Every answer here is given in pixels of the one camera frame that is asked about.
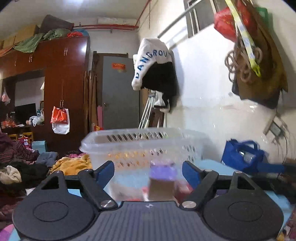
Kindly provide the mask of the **grey metal door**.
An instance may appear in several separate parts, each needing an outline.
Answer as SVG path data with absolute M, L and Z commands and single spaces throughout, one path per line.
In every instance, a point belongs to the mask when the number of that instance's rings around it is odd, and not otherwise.
M 103 129 L 136 128 L 139 124 L 140 95 L 132 88 L 133 60 L 105 56 L 102 75 Z

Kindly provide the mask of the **purple tissue pack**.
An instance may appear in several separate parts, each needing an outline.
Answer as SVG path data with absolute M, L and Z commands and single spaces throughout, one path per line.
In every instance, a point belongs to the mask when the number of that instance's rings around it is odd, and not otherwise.
M 152 162 L 149 171 L 148 200 L 173 200 L 177 174 L 175 163 Z

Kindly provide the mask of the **orange white plastic bag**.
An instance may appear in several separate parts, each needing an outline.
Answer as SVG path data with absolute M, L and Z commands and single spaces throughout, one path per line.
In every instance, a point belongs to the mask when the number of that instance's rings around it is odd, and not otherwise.
M 50 123 L 55 134 L 68 134 L 70 132 L 69 110 L 67 108 L 53 107 Z

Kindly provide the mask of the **red hanging plastic bag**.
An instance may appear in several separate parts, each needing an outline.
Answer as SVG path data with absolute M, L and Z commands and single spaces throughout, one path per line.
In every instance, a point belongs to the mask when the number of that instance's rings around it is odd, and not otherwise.
M 248 11 L 246 5 L 242 1 L 236 2 L 236 8 L 240 14 L 243 24 L 247 28 L 248 33 L 256 32 L 257 26 L 253 16 Z M 214 29 L 217 30 L 224 38 L 236 42 L 236 33 L 234 29 L 234 19 L 228 7 L 217 12 L 214 16 Z

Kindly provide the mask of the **dark red wooden wardrobe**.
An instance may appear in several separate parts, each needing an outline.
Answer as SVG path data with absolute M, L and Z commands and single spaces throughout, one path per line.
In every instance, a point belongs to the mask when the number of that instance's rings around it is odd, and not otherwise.
M 45 124 L 39 129 L 50 151 L 65 153 L 78 149 L 86 135 L 84 77 L 88 70 L 89 38 L 72 37 L 40 42 L 33 53 L 11 50 L 1 56 L 1 79 L 44 76 Z M 50 122 L 53 107 L 60 102 L 70 115 L 70 132 L 53 132 Z

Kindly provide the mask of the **green cloth on wardrobe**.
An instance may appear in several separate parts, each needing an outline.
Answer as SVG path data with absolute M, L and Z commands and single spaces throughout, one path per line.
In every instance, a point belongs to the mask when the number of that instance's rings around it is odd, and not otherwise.
M 67 37 L 69 33 L 71 33 L 71 31 L 68 29 L 49 30 L 49 32 L 47 33 L 39 33 L 32 37 L 29 37 L 28 39 L 25 39 L 22 42 L 16 44 L 13 48 L 16 51 L 20 51 L 22 53 L 33 53 L 36 50 L 39 42 L 64 38 Z

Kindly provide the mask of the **dark clothes pile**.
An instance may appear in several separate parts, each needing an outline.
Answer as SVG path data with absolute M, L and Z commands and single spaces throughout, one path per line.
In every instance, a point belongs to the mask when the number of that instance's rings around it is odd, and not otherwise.
M 39 153 L 1 133 L 1 221 L 8 221 L 26 189 L 37 187 L 49 168 L 36 162 Z

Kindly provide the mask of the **blue shopping bag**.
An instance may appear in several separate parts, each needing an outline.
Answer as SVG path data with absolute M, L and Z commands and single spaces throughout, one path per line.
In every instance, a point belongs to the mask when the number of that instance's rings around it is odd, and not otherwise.
M 231 139 L 226 142 L 221 162 L 235 170 L 255 174 L 259 172 L 258 164 L 262 163 L 264 156 L 265 152 L 255 141 Z

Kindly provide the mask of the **yellow blanket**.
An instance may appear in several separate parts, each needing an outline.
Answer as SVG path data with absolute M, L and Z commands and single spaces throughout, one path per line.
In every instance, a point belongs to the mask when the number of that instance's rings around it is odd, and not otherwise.
M 77 175 L 80 171 L 93 169 L 90 157 L 84 154 L 81 157 L 63 157 L 58 160 L 50 169 L 50 174 L 55 171 L 62 171 L 64 175 Z

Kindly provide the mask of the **white plastic laundry basket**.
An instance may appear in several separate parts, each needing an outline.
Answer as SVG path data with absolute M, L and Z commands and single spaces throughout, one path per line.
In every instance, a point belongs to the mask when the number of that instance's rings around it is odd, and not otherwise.
M 179 128 L 130 128 L 90 132 L 80 145 L 94 169 L 106 161 L 114 163 L 114 176 L 106 192 L 116 201 L 141 199 L 149 184 L 152 165 L 172 166 L 177 180 L 184 180 L 184 161 L 202 160 L 208 137 L 201 132 Z

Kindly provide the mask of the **white cap with blue letters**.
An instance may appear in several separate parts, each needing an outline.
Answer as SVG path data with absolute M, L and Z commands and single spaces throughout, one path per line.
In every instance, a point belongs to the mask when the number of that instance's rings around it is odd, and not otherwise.
M 168 62 L 172 62 L 172 58 L 164 42 L 158 38 L 142 39 L 134 63 L 133 90 L 141 89 L 142 79 L 154 63 L 165 64 Z

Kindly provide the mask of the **metal crutches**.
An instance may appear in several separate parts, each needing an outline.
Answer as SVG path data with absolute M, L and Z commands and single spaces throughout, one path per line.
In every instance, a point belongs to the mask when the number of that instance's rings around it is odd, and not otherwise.
M 151 116 L 152 109 L 154 107 L 154 102 L 156 100 L 156 91 L 150 91 L 148 94 L 147 102 L 142 113 L 142 117 L 139 122 L 139 129 L 147 128 L 149 125 L 149 118 Z

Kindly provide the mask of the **black television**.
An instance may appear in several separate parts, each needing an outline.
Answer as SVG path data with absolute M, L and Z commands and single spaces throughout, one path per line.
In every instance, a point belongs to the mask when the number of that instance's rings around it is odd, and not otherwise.
M 30 117 L 36 115 L 36 104 L 25 104 L 15 107 L 15 118 L 17 123 L 26 124 Z

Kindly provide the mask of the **brown hanging bag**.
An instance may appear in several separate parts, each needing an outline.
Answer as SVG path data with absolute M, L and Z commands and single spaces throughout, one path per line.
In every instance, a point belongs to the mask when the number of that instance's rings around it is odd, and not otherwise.
M 254 42 L 252 50 L 259 74 L 249 66 L 249 59 L 241 35 L 234 48 L 238 64 L 232 85 L 232 92 L 241 100 L 251 100 L 270 109 L 275 109 L 281 91 L 288 91 L 285 68 L 274 39 L 257 9 L 249 2 L 242 1 L 256 22 L 256 32 L 250 34 Z

